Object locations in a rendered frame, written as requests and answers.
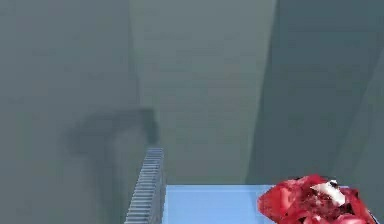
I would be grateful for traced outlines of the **blue bed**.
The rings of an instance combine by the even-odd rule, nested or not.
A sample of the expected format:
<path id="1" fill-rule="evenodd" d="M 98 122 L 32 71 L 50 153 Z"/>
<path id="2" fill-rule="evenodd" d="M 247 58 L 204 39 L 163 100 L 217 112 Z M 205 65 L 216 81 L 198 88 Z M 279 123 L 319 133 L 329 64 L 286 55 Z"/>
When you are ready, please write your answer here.
<path id="1" fill-rule="evenodd" d="M 147 151 L 124 224 L 276 224 L 257 209 L 274 185 L 168 185 L 163 163 Z"/>

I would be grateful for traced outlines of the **red crumpled cloth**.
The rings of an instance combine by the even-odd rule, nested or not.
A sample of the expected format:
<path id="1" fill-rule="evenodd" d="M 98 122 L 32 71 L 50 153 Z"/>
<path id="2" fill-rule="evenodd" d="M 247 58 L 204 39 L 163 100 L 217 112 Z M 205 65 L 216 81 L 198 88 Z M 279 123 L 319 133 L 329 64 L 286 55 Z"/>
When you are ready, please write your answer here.
<path id="1" fill-rule="evenodd" d="M 318 174 L 277 183 L 257 209 L 276 224 L 379 224 L 356 188 Z"/>

